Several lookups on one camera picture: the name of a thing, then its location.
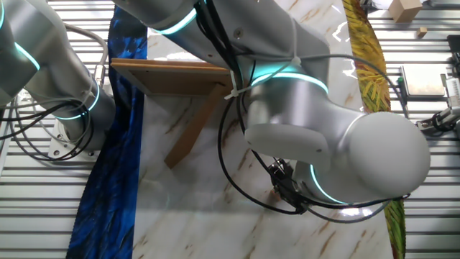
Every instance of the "screw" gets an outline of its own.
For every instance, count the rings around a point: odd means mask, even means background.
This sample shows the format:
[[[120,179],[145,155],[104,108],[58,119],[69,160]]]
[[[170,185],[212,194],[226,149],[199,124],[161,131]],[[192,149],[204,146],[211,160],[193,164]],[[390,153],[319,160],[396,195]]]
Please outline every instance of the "screw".
[[[233,33],[233,37],[235,37],[236,39],[240,39],[241,37],[243,37],[243,28],[238,28],[235,30],[235,32]]]

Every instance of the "yellow patterned cloth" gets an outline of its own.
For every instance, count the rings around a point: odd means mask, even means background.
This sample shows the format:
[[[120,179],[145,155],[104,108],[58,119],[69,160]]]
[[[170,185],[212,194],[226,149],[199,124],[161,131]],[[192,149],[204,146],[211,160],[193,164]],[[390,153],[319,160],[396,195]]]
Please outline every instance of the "yellow patterned cloth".
[[[359,5],[359,0],[342,0],[353,55],[375,64],[381,71],[386,72],[387,66],[379,40],[367,20],[366,14]],[[379,73],[369,66],[356,62],[356,73],[359,79],[364,108],[367,112],[389,112],[390,93],[388,83]],[[405,213],[403,201],[392,201],[385,209],[388,233],[394,259],[405,257]]]

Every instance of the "wooden stand leg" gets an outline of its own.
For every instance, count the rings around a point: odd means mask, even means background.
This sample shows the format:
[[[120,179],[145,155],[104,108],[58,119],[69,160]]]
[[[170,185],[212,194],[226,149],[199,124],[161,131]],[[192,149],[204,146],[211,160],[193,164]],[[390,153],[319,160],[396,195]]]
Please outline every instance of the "wooden stand leg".
[[[222,99],[222,93],[225,90],[226,88],[220,85],[214,87],[206,99],[206,102],[188,124],[184,133],[180,136],[179,140],[175,143],[174,147],[167,155],[165,163],[168,168],[173,169],[191,152],[198,136],[201,133],[201,130],[204,128],[204,125],[207,123],[217,104]]]

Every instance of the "metal grating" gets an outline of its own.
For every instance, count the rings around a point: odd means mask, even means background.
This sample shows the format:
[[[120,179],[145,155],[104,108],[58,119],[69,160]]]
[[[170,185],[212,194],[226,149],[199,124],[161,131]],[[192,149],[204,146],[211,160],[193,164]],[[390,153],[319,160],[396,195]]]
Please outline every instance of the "metal grating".
[[[449,0],[436,1],[448,3]],[[369,14],[393,81],[403,64],[445,64],[450,72],[448,35],[460,34],[460,9],[425,7],[411,24],[395,24],[386,11]],[[417,39],[419,27],[428,34]],[[401,112],[396,95],[392,109]],[[427,119],[447,107],[445,102],[410,102],[410,118]],[[429,138],[431,171],[405,204],[407,259],[460,258],[460,142],[453,133]]]
[[[53,1],[49,4],[69,24],[107,38],[113,7],[109,0]],[[369,15],[381,41],[392,80],[399,67],[409,63],[446,64],[450,57],[447,35],[460,33],[460,10],[425,9],[410,25],[394,24],[387,12]],[[428,28],[415,39],[420,26]],[[70,43],[92,72],[102,49],[96,42],[70,32]],[[392,107],[401,107],[392,94]],[[444,102],[412,102],[411,119],[425,119],[446,108]],[[45,120],[52,130],[54,119]],[[47,151],[50,138],[34,127],[28,131],[40,149]],[[460,142],[453,134],[429,139],[432,169],[426,182],[406,203],[407,259],[460,258]],[[22,153],[10,142],[2,153],[0,173],[0,258],[64,258],[70,233],[92,164],[77,162],[50,167]]]

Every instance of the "cardboard box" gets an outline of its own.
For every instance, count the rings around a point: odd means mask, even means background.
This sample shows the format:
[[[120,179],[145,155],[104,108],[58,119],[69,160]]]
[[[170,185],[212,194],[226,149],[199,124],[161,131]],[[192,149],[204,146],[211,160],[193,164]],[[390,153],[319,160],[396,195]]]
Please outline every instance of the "cardboard box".
[[[388,11],[395,22],[412,22],[422,9],[420,0],[393,0]]]
[[[428,28],[427,27],[420,27],[417,30],[417,37],[423,38],[425,35],[428,33]]]

